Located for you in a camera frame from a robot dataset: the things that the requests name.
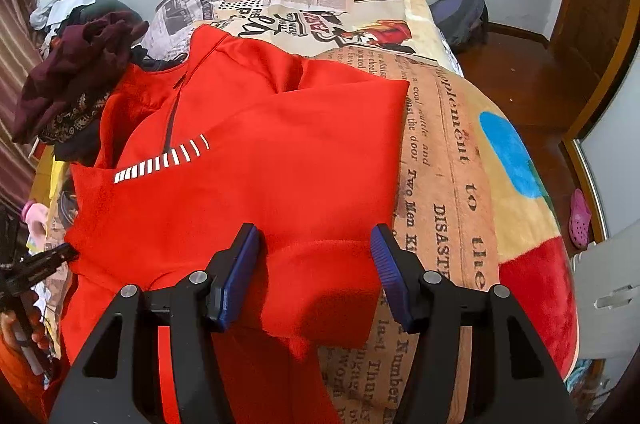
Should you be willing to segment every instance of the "pink toy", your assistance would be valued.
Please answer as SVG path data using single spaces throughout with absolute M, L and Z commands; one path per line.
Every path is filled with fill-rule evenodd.
M 47 238 L 47 216 L 49 208 L 44 204 L 31 203 L 22 210 L 22 217 L 29 228 L 30 240 L 38 251 L 44 250 L 44 242 Z
M 36 201 L 33 200 L 33 199 L 27 200 L 27 203 L 24 205 L 24 207 L 22 208 L 22 212 L 20 213 L 20 220 L 25 222 L 25 217 L 27 216 L 27 211 L 29 211 L 31 206 L 33 206 L 35 203 L 36 203 Z
M 569 237 L 575 247 L 585 250 L 589 244 L 589 223 L 591 210 L 589 209 L 582 190 L 577 189 L 571 195 L 571 215 L 569 217 Z

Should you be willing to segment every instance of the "wooden floor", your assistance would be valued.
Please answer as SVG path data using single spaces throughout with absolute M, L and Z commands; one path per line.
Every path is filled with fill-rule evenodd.
M 518 131 L 573 256 L 578 250 L 568 236 L 569 204 L 578 182 L 561 140 L 587 102 L 592 85 L 563 74 L 542 44 L 495 32 L 489 33 L 486 45 L 467 50 L 458 60 L 466 79 L 498 105 Z

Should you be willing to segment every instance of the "metal screw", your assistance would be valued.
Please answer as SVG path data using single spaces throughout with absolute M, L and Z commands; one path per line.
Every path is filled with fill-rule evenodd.
M 440 283 L 442 281 L 442 276 L 435 271 L 427 271 L 426 273 L 424 273 L 422 278 L 423 280 L 425 280 L 425 282 L 431 283 L 432 285 L 435 285 L 436 283 Z
M 207 279 L 207 273 L 204 271 L 196 271 L 195 273 L 191 273 L 189 276 L 189 281 L 195 285 L 198 283 L 202 283 Z
M 125 285 L 124 287 L 122 287 L 122 289 L 120 289 L 120 295 L 123 298 L 130 298 L 136 292 L 138 292 L 138 287 L 136 287 L 135 285 Z
M 508 298 L 511 294 L 511 291 L 504 285 L 500 285 L 498 283 L 498 285 L 494 286 L 494 293 L 496 296 L 498 296 L 498 298 Z

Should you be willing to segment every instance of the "jacket zipper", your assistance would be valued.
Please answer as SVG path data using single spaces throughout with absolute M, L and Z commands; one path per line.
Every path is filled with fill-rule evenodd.
M 191 77 L 195 74 L 196 70 L 198 70 L 198 68 L 200 67 L 200 65 L 202 64 L 202 62 L 204 62 L 213 51 L 215 51 L 215 49 L 218 48 L 218 45 L 220 44 L 220 42 L 216 43 L 216 45 L 214 45 L 204 56 L 204 58 L 200 59 L 200 61 L 198 61 L 198 63 L 196 64 L 196 66 L 193 68 L 193 70 L 191 72 L 189 72 L 189 79 L 187 79 L 187 73 L 183 74 L 182 77 L 176 82 L 176 84 L 174 85 L 174 90 L 177 89 L 178 87 L 180 87 L 180 90 L 178 90 L 178 94 L 177 96 L 175 96 L 175 102 L 174 102 L 174 108 L 171 110 L 171 114 L 169 114 L 169 121 L 167 123 L 166 126 L 166 133 L 164 135 L 164 146 L 162 148 L 162 152 L 163 153 L 167 153 L 171 150 L 171 135 L 174 131 L 174 119 L 175 119 L 175 112 L 178 110 L 178 102 L 180 102 L 180 93 L 182 92 L 182 87 L 185 85 L 185 83 L 191 79 Z
M 175 112 L 178 110 L 178 103 L 180 102 L 180 93 L 182 92 L 182 85 L 184 84 L 184 77 L 182 77 L 176 82 L 174 85 L 174 90 L 180 87 L 177 95 L 175 96 L 174 106 L 171 109 L 171 114 L 169 114 L 169 121 L 166 125 L 166 132 L 164 134 L 164 145 L 162 146 L 162 153 L 167 153 L 171 150 L 171 134 L 174 132 L 174 120 L 175 120 Z

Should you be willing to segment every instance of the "backpack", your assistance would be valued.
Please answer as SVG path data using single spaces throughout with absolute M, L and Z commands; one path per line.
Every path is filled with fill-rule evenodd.
M 484 0 L 438 0 L 430 5 L 436 26 L 454 53 L 486 43 L 489 12 Z

